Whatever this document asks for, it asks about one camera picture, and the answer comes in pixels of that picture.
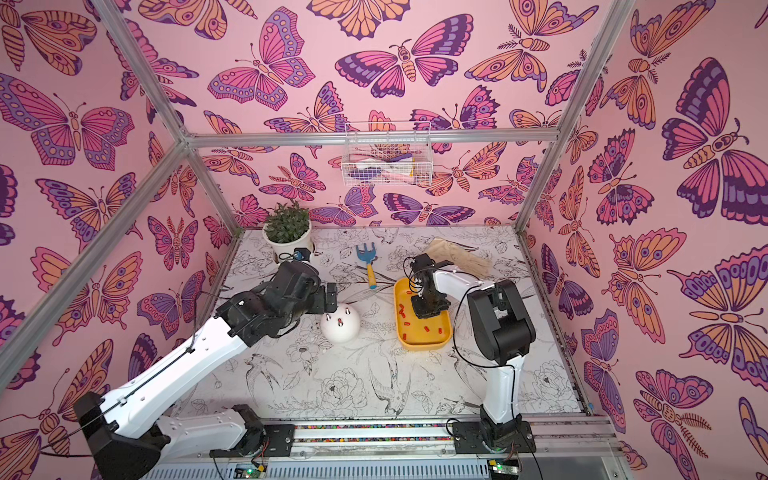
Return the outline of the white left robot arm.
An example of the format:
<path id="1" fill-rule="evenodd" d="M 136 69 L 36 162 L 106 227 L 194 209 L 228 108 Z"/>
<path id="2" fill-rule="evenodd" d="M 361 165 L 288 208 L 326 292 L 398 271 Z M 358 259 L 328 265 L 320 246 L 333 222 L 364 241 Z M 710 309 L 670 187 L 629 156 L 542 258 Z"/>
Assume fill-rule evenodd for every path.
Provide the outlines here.
<path id="1" fill-rule="evenodd" d="M 337 292 L 309 263 L 283 262 L 269 280 L 232 295 L 188 340 L 123 386 L 82 395 L 74 412 L 101 477 L 140 479 L 165 460 L 198 453 L 261 454 L 266 427 L 245 404 L 187 418 L 166 412 L 263 338 L 278 338 L 306 314 L 335 312 Z"/>

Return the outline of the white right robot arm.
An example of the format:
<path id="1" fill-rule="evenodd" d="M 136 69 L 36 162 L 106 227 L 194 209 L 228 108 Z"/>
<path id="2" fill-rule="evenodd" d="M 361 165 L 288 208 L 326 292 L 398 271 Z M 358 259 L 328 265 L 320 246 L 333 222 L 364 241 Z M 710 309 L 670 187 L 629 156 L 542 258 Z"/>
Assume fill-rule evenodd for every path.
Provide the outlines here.
<path id="1" fill-rule="evenodd" d="M 458 301 L 466 310 L 476 347 L 487 365 L 465 362 L 486 372 L 485 396 L 479 407 L 479 430 L 491 451 L 535 452 L 530 424 L 519 411 L 519 390 L 525 357 L 536 340 L 536 329 L 516 284 L 488 281 L 458 269 L 448 260 L 420 254 L 404 261 L 408 282 L 416 287 L 411 300 L 420 319 L 434 317 Z"/>

